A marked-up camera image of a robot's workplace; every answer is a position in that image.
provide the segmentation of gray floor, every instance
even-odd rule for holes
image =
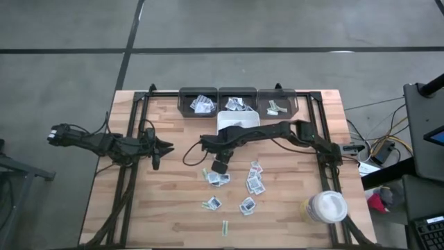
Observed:
[[[0,0],[0,49],[125,47],[137,0]],[[444,16],[433,0],[146,1],[135,47],[443,46]],[[109,110],[122,55],[0,55],[0,138],[6,153],[56,171],[38,180],[13,249],[75,246],[97,157],[51,147],[51,125],[94,130]],[[444,52],[133,55],[125,90],[183,86],[340,89],[345,108],[402,96],[405,83],[443,73]],[[350,110],[370,130],[402,100]],[[400,112],[397,119],[405,116]],[[383,135],[385,120],[369,137]],[[400,134],[409,142],[409,132]],[[374,216],[378,242],[405,247],[404,229]]]

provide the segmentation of wooden table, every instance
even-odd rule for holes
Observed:
[[[332,141],[349,143],[350,136],[339,91],[321,92]],[[116,93],[110,115],[113,133],[126,134],[133,93]],[[298,101],[300,110],[293,119],[309,121],[306,101]],[[213,157],[209,155],[202,164],[195,167],[183,165],[182,157],[198,141],[199,135],[215,134],[216,118],[185,119],[176,105],[177,97],[150,98],[148,119],[154,123],[157,136],[174,143],[175,150],[161,159],[158,171],[153,171],[151,159],[141,160],[139,164],[127,247],[331,246],[326,225],[304,223],[299,214],[300,203],[322,191],[314,155],[288,152],[269,140],[251,142],[234,150],[228,169],[231,182],[222,187],[212,187],[204,180],[201,170],[205,167],[211,171]],[[141,108],[133,136],[137,134],[140,112]],[[278,121],[262,120],[261,125],[275,122]],[[297,148],[284,140],[278,141],[294,149],[312,150]],[[187,162],[195,163],[203,156],[204,152],[196,147],[188,155]],[[258,160],[264,168],[262,180],[266,192],[259,196],[253,195],[257,202],[255,213],[244,217],[239,211],[239,204],[250,196],[245,180],[250,162],[254,160]],[[98,169],[109,164],[109,158],[102,158]],[[344,162],[340,168],[339,178],[351,218],[366,237],[375,242],[357,166],[353,162]],[[110,214],[118,172],[118,167],[112,167],[95,178],[80,243],[87,242]],[[202,201],[207,201],[213,195],[223,205],[217,211],[201,208]],[[222,236],[223,220],[229,221],[227,237]],[[116,239],[120,236],[119,223],[121,221],[117,224]]]

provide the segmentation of table leg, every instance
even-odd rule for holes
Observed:
[[[417,176],[413,157],[400,161],[390,167],[367,174],[366,176],[361,177],[361,180],[364,189],[369,190],[385,183],[401,179],[405,174]]]

